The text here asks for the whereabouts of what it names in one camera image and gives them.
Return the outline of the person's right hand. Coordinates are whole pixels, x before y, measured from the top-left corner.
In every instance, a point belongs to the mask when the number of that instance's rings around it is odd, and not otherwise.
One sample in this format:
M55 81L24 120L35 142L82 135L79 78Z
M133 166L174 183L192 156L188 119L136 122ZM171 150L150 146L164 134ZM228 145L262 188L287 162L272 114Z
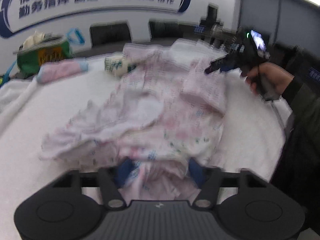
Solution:
M257 76L265 76L274 87L278 95L283 94L284 90L291 83L294 76L276 64L265 62L257 67L252 68L247 74L242 73L242 77L246 78L246 83L251 91L258 95L257 83L253 81Z

